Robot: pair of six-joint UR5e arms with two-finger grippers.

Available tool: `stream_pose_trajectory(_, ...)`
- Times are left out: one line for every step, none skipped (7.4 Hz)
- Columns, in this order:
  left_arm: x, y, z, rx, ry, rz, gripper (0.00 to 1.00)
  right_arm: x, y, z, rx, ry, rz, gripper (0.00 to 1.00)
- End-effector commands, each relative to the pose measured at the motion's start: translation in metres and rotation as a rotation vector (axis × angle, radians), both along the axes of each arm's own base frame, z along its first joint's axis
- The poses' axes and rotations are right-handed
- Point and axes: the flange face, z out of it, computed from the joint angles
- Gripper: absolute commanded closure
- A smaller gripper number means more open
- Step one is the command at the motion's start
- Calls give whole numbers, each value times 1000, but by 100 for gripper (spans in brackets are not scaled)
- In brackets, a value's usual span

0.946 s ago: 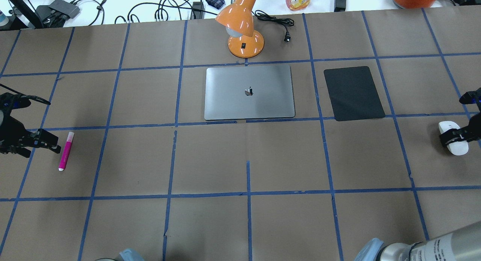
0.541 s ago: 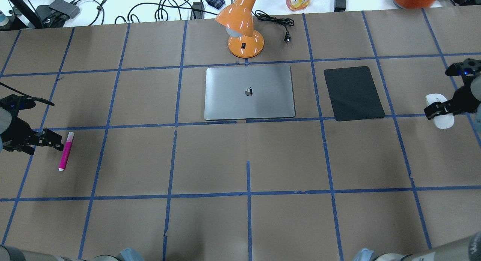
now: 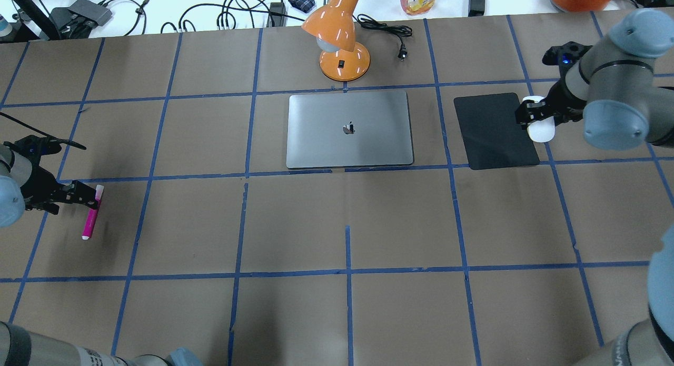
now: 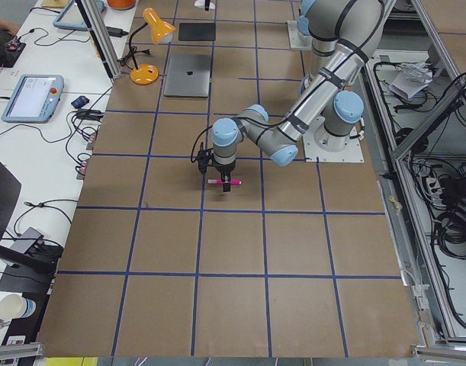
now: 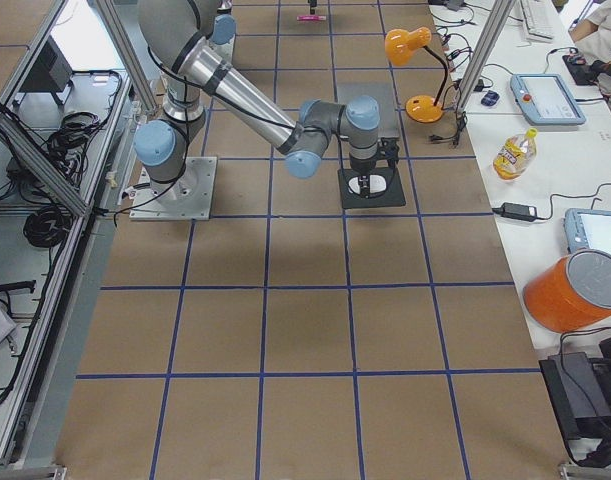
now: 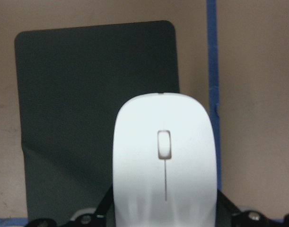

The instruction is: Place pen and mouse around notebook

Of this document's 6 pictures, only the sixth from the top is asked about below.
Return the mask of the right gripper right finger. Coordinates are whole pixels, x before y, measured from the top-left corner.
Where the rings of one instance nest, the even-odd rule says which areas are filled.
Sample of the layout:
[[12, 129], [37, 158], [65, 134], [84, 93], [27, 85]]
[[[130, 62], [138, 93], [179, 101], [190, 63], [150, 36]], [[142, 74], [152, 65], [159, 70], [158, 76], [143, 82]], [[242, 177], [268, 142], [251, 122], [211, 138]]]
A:
[[240, 213], [240, 209], [219, 189], [217, 189], [217, 206], [229, 213]]

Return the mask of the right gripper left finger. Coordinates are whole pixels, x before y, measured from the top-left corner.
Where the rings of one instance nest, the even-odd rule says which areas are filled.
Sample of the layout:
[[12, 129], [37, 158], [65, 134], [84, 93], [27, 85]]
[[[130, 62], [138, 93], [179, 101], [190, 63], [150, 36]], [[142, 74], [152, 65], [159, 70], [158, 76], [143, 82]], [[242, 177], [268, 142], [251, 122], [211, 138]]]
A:
[[100, 201], [95, 214], [107, 214], [114, 203], [113, 185], [110, 186], [103, 199]]

